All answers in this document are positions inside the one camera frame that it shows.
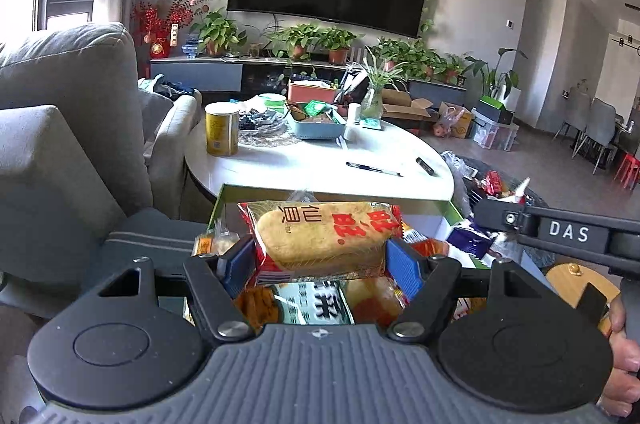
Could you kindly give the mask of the person's right hand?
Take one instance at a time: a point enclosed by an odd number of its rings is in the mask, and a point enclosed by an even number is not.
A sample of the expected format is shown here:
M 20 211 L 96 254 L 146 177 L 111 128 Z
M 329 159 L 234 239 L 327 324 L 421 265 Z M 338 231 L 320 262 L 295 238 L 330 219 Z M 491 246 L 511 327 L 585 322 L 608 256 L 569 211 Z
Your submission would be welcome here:
M 626 335 L 626 311 L 622 296 L 616 296 L 608 311 L 611 320 L 610 345 L 613 369 L 599 400 L 601 409 L 616 418 L 628 418 L 639 401 L 639 345 Z

